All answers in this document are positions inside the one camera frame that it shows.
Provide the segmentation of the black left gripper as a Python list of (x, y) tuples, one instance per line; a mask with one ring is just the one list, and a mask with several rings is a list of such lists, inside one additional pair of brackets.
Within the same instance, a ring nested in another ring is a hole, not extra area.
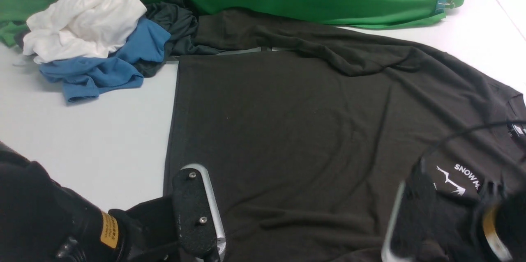
[(178, 243), (171, 196), (109, 214), (124, 226), (122, 262), (195, 262)]

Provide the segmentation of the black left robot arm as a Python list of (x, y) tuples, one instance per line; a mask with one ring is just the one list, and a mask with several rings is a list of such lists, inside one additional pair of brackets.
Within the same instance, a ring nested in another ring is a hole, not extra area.
[(191, 163), (173, 193), (105, 212), (1, 144), (2, 262), (221, 262), (226, 235), (212, 182)]

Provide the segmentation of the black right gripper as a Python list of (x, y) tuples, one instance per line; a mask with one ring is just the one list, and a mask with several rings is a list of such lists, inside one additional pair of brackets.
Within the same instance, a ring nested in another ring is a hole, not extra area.
[(432, 179), (421, 159), (405, 181), (405, 260), (412, 262), (504, 262), (506, 244), (497, 220), (506, 189), (486, 181), (466, 197), (449, 174), (436, 167), (446, 188)]

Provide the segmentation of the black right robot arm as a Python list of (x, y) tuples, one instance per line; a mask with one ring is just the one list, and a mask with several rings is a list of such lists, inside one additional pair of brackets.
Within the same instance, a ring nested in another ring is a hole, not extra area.
[(525, 173), (419, 165), (406, 180), (392, 251), (415, 262), (524, 262)]

